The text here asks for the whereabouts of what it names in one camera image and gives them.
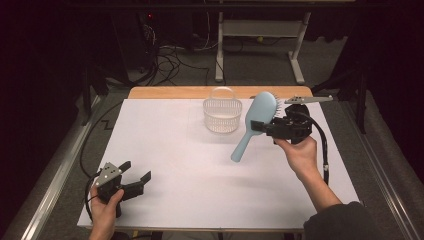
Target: ribbed container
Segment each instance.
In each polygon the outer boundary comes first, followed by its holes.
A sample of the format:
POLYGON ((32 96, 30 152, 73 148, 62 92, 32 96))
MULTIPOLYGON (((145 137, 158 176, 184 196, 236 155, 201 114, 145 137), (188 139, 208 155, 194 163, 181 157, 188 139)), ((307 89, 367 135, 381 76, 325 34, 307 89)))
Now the ribbed container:
POLYGON ((229 87, 214 88, 208 99, 203 101, 205 125, 212 132, 230 133, 239 126, 242 103, 235 98, 234 91, 229 87), (216 92, 227 91, 231 98, 216 98, 216 92))

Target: hairbrush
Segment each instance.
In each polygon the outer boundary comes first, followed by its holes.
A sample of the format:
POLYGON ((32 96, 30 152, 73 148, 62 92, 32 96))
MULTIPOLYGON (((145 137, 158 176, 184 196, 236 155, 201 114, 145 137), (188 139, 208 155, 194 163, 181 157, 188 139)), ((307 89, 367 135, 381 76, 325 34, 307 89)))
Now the hairbrush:
POLYGON ((262 131, 252 130, 251 121, 270 123, 277 113, 278 108, 278 99, 272 93, 261 92, 256 95, 246 114, 246 133, 243 135, 243 138, 240 140, 236 149, 234 149, 234 152, 231 154, 231 160, 234 162, 240 162, 241 157, 243 156, 244 151, 246 150, 246 147, 250 141, 250 138, 255 135, 261 135, 263 133, 262 131))

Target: person's left hand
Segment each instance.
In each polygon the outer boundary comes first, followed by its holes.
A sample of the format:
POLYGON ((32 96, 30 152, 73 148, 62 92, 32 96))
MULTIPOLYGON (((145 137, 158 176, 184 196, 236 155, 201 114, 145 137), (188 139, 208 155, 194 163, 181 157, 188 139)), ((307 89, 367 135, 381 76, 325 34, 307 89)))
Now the person's left hand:
POLYGON ((96 196, 91 200, 91 213, 93 217, 93 229, 90 240, 109 240, 115 231, 116 205, 121 201, 124 190, 118 190, 109 200, 108 204, 103 203, 97 197, 97 187, 93 186, 90 191, 91 196, 96 196))

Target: white paper sheet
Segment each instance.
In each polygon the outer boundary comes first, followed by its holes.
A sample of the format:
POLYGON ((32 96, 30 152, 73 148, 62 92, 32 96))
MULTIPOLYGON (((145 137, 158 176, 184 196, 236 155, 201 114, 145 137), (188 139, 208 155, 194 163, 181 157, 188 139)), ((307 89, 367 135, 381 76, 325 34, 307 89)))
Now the white paper sheet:
MULTIPOLYGON (((203 100, 125 100, 99 168, 106 162, 119 166, 131 161, 123 184, 138 181, 148 171, 152 179, 144 195, 121 203, 118 228, 303 228, 316 211, 271 137, 254 136, 240 163, 230 159, 245 132, 244 117, 252 102, 241 101, 239 128, 217 134, 204 125, 203 100)), ((308 108, 327 137, 330 187, 342 202, 358 201, 320 105, 308 108)), ((312 137, 318 141, 321 170, 321 139, 315 128, 312 137)), ((91 225, 85 209, 78 225, 91 225)))

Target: dark background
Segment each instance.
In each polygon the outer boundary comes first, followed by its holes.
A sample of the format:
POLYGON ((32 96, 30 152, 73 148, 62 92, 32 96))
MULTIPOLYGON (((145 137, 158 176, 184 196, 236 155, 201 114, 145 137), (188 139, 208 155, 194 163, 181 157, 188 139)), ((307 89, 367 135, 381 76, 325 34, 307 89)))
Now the dark background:
MULTIPOLYGON (((363 15, 317 11, 305 38, 314 41, 324 36, 333 41, 349 36, 333 75, 369 61, 368 87, 405 157, 423 180, 424 21, 418 9, 412 1, 402 1, 394 9, 363 15)), ((246 14, 227 16, 244 18, 246 14)), ((261 13, 249 16, 265 18, 261 13)), ((204 14, 154 13, 153 17, 147 20, 159 36, 187 49, 192 47, 192 33, 207 35, 204 14)), ((1 174, 3 235, 78 114, 75 101, 82 91, 82 73, 90 70, 90 83, 99 94, 107 94, 105 77, 131 84, 126 68, 134 61, 122 56, 125 37, 118 38, 114 29, 133 22, 127 29, 134 33, 129 38, 140 40, 134 51, 145 52, 148 46, 135 30, 135 15, 72 14, 56 2, 39 0, 3 1, 0 18, 0 104, 5 110, 1 159, 6 166, 1 174)), ((266 18, 280 16, 267 14, 266 18)), ((211 13, 210 23, 211 38, 216 39, 216 13, 211 13)), ((148 59, 135 61, 143 65, 148 59)))

